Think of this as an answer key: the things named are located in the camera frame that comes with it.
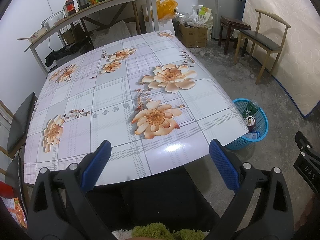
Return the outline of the red lidded jar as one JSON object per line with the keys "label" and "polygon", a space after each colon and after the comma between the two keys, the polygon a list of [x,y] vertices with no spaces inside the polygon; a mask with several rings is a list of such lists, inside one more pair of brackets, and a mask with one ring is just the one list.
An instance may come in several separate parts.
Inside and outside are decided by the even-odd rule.
{"label": "red lidded jar", "polygon": [[76,9],[74,6],[74,0],[65,1],[64,9],[65,9],[67,16],[71,16],[72,14],[76,13]]}

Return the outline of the dark chair beside table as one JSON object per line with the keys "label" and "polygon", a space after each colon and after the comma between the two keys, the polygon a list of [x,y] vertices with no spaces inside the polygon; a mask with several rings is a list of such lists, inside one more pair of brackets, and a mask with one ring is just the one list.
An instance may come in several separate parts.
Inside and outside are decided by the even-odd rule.
{"label": "dark chair beside table", "polygon": [[1,151],[14,159],[15,154],[25,145],[31,117],[35,109],[37,96],[32,92],[20,105],[15,114],[12,115],[12,122],[9,130],[7,150],[1,147]]}

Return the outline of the green plastic drink bottle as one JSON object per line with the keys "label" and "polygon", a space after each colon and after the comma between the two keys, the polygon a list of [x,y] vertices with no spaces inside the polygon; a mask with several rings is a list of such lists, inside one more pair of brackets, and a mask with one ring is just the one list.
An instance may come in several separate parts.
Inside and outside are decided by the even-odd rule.
{"label": "green plastic drink bottle", "polygon": [[254,116],[259,108],[259,104],[255,100],[249,100],[245,110],[242,113],[242,117],[247,118],[248,116]]}

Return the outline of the wooden chair dark seat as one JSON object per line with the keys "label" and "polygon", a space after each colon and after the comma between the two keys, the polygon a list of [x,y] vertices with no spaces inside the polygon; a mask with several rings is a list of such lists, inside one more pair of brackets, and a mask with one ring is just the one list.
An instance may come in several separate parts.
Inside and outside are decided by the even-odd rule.
{"label": "wooden chair dark seat", "polygon": [[[267,66],[268,59],[270,58],[270,55],[271,54],[276,54],[277,55],[276,59],[275,59],[275,61],[273,63],[273,66],[272,66],[272,68],[270,70],[270,73],[269,73],[269,77],[271,77],[271,75],[273,73],[273,70],[275,69],[276,64],[278,63],[278,60],[280,58],[280,55],[281,55],[281,52],[283,50],[284,43],[285,43],[285,40],[286,40],[287,32],[288,32],[289,29],[291,29],[291,25],[289,25],[284,19],[282,19],[281,17],[279,17],[278,15],[276,15],[274,13],[271,13],[271,12],[268,12],[268,11],[264,11],[264,10],[261,10],[261,9],[256,9],[255,11],[259,13],[256,29],[255,30],[240,30],[239,31],[238,43],[237,43],[236,51],[235,51],[235,55],[234,55],[234,64],[236,64],[237,60],[238,60],[238,54],[239,54],[240,44],[241,44],[242,38],[245,38],[245,41],[252,41],[252,43],[253,43],[252,44],[252,48],[250,50],[249,57],[252,57],[255,45],[263,48],[267,53],[266,53],[265,59],[263,61],[263,65],[262,65],[262,67],[260,69],[260,72],[258,74],[258,77],[257,77],[257,79],[255,81],[255,84],[257,85],[259,83],[263,73],[264,73],[264,70],[265,70],[265,68]],[[285,25],[285,30],[284,30],[283,37],[282,37],[280,45],[276,44],[276,42],[273,42],[267,36],[265,36],[265,35],[263,35],[262,33],[259,32],[260,21],[261,21],[261,16],[262,15],[266,15],[269,18],[271,18],[271,19],[273,19],[273,20]]]}

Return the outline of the white blue small box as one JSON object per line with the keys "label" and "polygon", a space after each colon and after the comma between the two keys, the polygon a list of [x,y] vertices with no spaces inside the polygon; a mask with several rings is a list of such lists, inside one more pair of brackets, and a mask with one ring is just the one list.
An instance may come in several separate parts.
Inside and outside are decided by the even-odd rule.
{"label": "white blue small box", "polygon": [[260,132],[259,131],[251,131],[247,134],[244,135],[244,138],[248,140],[257,140],[260,137]]}

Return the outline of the black clothes under shelf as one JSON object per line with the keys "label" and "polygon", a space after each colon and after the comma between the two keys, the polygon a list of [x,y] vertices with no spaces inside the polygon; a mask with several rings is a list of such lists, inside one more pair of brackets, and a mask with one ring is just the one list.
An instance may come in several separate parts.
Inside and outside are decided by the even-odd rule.
{"label": "black clothes under shelf", "polygon": [[62,47],[60,50],[52,51],[46,57],[46,66],[50,67],[55,60],[59,60],[63,57],[75,54],[85,54],[90,50],[93,50],[93,42],[90,37],[85,37],[84,39],[74,42],[70,45]]}

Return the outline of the dark wooden stool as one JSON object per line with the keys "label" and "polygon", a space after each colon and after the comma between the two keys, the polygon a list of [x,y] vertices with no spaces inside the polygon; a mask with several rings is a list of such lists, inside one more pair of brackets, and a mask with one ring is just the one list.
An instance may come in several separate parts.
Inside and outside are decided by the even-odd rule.
{"label": "dark wooden stool", "polygon": [[225,47],[223,53],[226,55],[228,53],[229,42],[231,39],[231,35],[235,30],[251,30],[251,26],[244,21],[230,18],[230,17],[220,17],[220,31],[219,31],[219,40],[218,46],[221,46],[222,43],[222,34],[223,30],[226,29],[226,39],[225,39]]}

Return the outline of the red drink can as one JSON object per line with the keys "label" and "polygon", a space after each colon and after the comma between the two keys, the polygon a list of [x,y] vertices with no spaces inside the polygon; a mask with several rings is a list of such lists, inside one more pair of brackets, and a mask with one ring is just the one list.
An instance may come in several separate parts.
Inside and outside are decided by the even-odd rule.
{"label": "red drink can", "polygon": [[245,118],[245,124],[250,132],[255,131],[256,120],[254,116],[251,116],[251,115],[247,116]]}

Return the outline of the glass bowl on shelf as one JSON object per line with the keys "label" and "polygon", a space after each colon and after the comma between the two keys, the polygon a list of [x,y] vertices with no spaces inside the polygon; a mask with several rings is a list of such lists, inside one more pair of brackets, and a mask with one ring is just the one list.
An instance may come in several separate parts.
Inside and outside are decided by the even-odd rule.
{"label": "glass bowl on shelf", "polygon": [[65,18],[65,12],[63,10],[53,14],[46,20],[42,21],[41,26],[45,27],[47,30],[59,24]]}

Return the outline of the white bags in box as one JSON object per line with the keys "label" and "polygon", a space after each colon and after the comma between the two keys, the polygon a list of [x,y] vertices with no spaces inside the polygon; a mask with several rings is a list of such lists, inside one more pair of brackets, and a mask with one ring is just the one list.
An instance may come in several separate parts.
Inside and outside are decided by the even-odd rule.
{"label": "white bags in box", "polygon": [[193,5],[190,13],[177,11],[174,20],[190,27],[211,28],[213,26],[212,9],[203,5]]}

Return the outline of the cardboard box on floor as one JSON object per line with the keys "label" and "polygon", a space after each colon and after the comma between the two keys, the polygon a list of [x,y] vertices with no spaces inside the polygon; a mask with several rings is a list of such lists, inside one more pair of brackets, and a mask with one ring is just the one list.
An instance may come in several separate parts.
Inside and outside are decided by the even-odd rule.
{"label": "cardboard box on floor", "polygon": [[178,39],[187,48],[205,47],[207,43],[207,28],[180,24],[178,27]]}

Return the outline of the white mattress against wall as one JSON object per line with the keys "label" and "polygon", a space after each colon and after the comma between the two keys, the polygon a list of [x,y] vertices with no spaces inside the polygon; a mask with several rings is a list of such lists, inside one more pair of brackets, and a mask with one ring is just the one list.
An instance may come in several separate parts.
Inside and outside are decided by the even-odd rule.
{"label": "white mattress against wall", "polygon": [[246,0],[243,19],[283,51],[266,69],[304,117],[319,106],[319,14],[310,0]]}

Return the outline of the yellow plastic bag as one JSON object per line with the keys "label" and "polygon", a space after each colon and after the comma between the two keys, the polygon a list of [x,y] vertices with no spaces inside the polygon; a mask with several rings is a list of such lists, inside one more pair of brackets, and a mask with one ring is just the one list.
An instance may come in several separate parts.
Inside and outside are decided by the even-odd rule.
{"label": "yellow plastic bag", "polygon": [[156,1],[157,16],[159,21],[170,20],[176,15],[176,8],[178,3],[175,0],[161,0]]}

